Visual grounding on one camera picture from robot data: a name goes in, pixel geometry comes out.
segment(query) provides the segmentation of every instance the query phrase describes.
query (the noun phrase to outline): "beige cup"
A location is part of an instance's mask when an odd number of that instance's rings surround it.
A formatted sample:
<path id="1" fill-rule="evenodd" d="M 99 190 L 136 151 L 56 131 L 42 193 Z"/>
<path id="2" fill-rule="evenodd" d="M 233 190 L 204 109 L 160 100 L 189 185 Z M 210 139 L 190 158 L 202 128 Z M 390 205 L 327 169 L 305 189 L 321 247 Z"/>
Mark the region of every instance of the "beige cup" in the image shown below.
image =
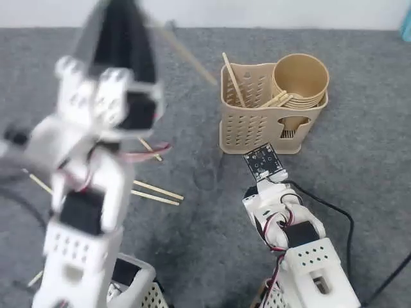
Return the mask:
<path id="1" fill-rule="evenodd" d="M 328 95 L 325 94 L 323 97 L 320 99 L 319 106 L 322 106 L 325 104 L 328 100 Z M 293 116 L 293 117 L 284 117 L 280 119 L 280 123 L 284 124 L 284 129 L 285 130 L 297 130 L 300 125 L 306 124 L 309 121 L 311 121 L 307 117 L 299 117 L 299 116 Z"/>
<path id="2" fill-rule="evenodd" d="M 311 108 L 324 97 L 329 73 L 314 56 L 294 53 L 277 62 L 272 81 L 273 96 L 285 90 L 294 96 L 290 101 L 292 108 Z"/>

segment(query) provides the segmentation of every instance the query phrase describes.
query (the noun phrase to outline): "circuit board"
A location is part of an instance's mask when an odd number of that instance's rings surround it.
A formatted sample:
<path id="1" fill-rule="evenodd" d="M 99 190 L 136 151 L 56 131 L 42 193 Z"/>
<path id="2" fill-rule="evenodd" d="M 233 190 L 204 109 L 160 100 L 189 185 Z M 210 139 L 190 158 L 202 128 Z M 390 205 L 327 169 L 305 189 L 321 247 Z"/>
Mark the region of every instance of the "circuit board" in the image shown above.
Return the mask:
<path id="1" fill-rule="evenodd" d="M 283 170 L 283 165 L 270 143 L 244 154 L 243 157 L 257 182 Z"/>

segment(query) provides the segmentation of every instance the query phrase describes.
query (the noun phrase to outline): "carpet floor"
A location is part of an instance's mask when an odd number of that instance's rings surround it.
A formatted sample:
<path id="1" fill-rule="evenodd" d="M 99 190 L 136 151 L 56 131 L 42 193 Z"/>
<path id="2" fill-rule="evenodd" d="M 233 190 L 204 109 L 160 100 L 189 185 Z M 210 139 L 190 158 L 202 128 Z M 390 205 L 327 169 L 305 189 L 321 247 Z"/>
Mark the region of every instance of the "carpet floor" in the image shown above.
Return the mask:
<path id="1" fill-rule="evenodd" d="M 367 298 L 411 247 L 411 45 L 390 31 L 176 34 L 216 78 L 223 51 L 243 64 L 301 52 L 327 65 L 329 105 L 300 153 L 281 160 L 292 180 L 353 215 L 353 278 L 358 296 Z M 51 112 L 58 85 L 53 66 L 73 38 L 72 29 L 0 30 L 0 129 L 12 121 L 36 123 Z M 176 308 L 247 308 L 274 267 L 241 204 L 253 178 L 240 156 L 222 155 L 218 147 L 219 89 L 155 41 L 168 109 L 149 141 L 168 141 L 173 149 L 162 163 L 138 165 L 137 179 L 186 198 L 176 207 L 132 196 L 122 251 L 155 266 Z M 0 168 L 4 175 L 15 172 L 4 163 Z M 47 216 L 49 195 L 34 183 L 27 179 L 7 188 Z M 345 266 L 347 221 L 303 199 Z M 27 282 L 42 268 L 43 235 L 19 206 L 5 198 L 1 203 L 1 307 L 29 307 L 32 295 L 12 282 Z M 408 267 L 371 307 L 409 308 L 410 289 Z"/>

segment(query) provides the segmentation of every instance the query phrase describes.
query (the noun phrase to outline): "perforated basket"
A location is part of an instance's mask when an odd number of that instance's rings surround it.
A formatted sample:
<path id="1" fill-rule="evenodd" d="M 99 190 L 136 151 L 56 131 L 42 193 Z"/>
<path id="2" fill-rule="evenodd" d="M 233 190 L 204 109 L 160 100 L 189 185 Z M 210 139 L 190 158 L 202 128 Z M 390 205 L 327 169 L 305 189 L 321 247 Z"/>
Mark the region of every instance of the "perforated basket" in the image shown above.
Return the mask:
<path id="1" fill-rule="evenodd" d="M 321 110 L 328 104 L 324 95 L 307 110 L 286 107 L 257 108 L 272 98 L 271 75 L 275 63 L 231 64 L 248 108 L 241 107 L 227 68 L 221 70 L 222 121 L 220 147 L 228 154 L 244 154 L 270 142 L 278 154 L 295 154 Z"/>

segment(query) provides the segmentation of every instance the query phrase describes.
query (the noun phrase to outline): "chopstick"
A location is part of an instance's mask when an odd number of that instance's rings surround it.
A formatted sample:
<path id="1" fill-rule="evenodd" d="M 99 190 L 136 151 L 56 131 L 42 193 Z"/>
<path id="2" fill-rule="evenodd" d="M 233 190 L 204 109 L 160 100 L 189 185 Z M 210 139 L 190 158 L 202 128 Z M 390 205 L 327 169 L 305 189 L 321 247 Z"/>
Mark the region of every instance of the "chopstick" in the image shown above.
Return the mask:
<path id="1" fill-rule="evenodd" d="M 48 187 L 48 186 L 47 186 L 42 180 L 40 180 L 37 176 L 35 176 L 35 175 L 32 174 L 32 173 L 29 173 L 26 169 L 23 169 L 23 171 L 24 171 L 25 173 L 28 173 L 28 174 L 29 174 L 29 177 L 30 177 L 38 186 L 40 186 L 41 188 L 43 188 L 43 189 L 44 189 L 45 191 L 47 191 L 49 194 L 53 194 L 53 190 L 52 190 L 50 187 Z M 166 191 L 166 190 L 161 189 L 161 188 L 158 188 L 158 187 L 156 187 L 156 186 L 152 186 L 152 185 L 149 185 L 149 184 L 146 184 L 146 183 L 142 183 L 142 182 L 140 182 L 140 181 L 135 181 L 135 182 L 137 182 L 137 183 L 136 183 L 137 185 L 140 185 L 140 186 L 142 186 L 142 187 L 149 188 L 149 189 L 151 189 L 151 190 L 153 190 L 153 191 L 157 191 L 158 193 L 160 192 L 160 193 L 163 193 L 163 194 L 167 194 L 168 196 L 172 196 L 172 197 L 174 197 L 174 198 L 176 198 L 176 199 L 179 199 L 179 200 L 183 200 L 183 199 L 184 199 L 183 196 L 180 196 L 180 195 L 178 195 L 178 194 L 174 194 L 173 192 Z M 151 200 L 155 200 L 155 201 L 159 201 L 159 202 L 163 202 L 163 203 L 167 203 L 167 204 L 180 205 L 180 203 L 178 203 L 178 202 L 175 202 L 175 201 L 172 201 L 172 200 L 169 200 L 169 199 L 166 199 L 166 198 L 157 197 L 157 196 L 154 196 L 154 195 L 152 195 L 152 194 L 146 194 L 145 192 L 139 192 L 139 191 L 131 190 L 131 193 L 132 193 L 132 194 L 135 194 L 135 195 L 137 195 L 137 196 L 143 197 L 143 198 L 148 198 L 148 199 L 151 199 Z"/>
<path id="2" fill-rule="evenodd" d="M 175 35 L 162 27 L 160 22 L 156 21 L 151 15 L 145 14 L 147 19 L 158 28 L 160 34 L 166 41 L 180 54 L 183 60 L 190 63 L 198 74 L 202 75 L 211 85 L 217 86 L 217 79 L 207 71 L 207 69 L 197 60 L 197 58 L 175 37 Z"/>
<path id="3" fill-rule="evenodd" d="M 152 194 L 146 194 L 145 192 L 141 192 L 141 191 L 131 190 L 131 193 L 135 194 L 137 196 L 140 196 L 140 197 L 144 197 L 144 198 L 147 198 L 147 199 L 151 199 L 151 200 L 155 200 L 155 201 L 159 201 L 159 202 L 163 202 L 163 203 L 168 203 L 168 204 L 172 204 L 172 205 L 180 205 L 179 202 L 171 201 L 171 200 L 166 199 L 166 198 L 153 196 Z"/>
<path id="4" fill-rule="evenodd" d="M 29 173 L 27 169 L 23 169 L 24 173 L 27 173 L 28 176 L 41 188 L 43 188 L 45 191 L 47 191 L 49 194 L 53 194 L 53 190 L 48 187 L 42 180 L 40 180 L 38 177 L 36 177 L 34 174 Z"/>
<path id="5" fill-rule="evenodd" d="M 34 278 L 31 279 L 30 282 L 27 284 L 27 286 L 28 287 L 34 286 L 35 283 L 40 280 L 41 276 L 43 276 L 43 271 L 40 271 L 37 275 L 35 275 Z"/>
<path id="6" fill-rule="evenodd" d="M 170 196 L 170 197 L 173 197 L 179 200 L 184 200 L 183 196 L 180 196 L 179 194 L 175 194 L 174 192 L 169 192 L 169 191 L 166 191 L 165 189 L 162 189 L 162 188 L 150 185 L 150 184 L 146 184 L 146 183 L 143 183 L 137 180 L 134 180 L 134 183 L 141 187 L 151 189 L 152 191 L 157 191 L 158 193 L 166 194 L 167 196 Z"/>
<path id="7" fill-rule="evenodd" d="M 234 89 L 236 90 L 236 93 L 237 93 L 237 97 L 240 100 L 241 106 L 243 108 L 246 108 L 243 96 L 241 95 L 240 87 L 238 86 L 238 83 L 237 83 L 236 75 L 234 75 L 234 71 L 232 70 L 230 61 L 227 58 L 227 55 L 225 53 L 223 53 L 223 59 L 224 59 L 227 71 L 229 72 L 229 75 L 230 75 L 230 78 L 231 78 L 231 81 L 232 81 L 232 85 L 234 86 Z"/>
<path id="8" fill-rule="evenodd" d="M 139 141 L 141 142 L 141 144 L 148 150 L 148 151 L 153 151 L 152 147 L 143 139 L 143 138 L 139 138 Z M 159 154 L 154 155 L 155 158 L 159 161 L 162 162 L 162 158 Z"/>

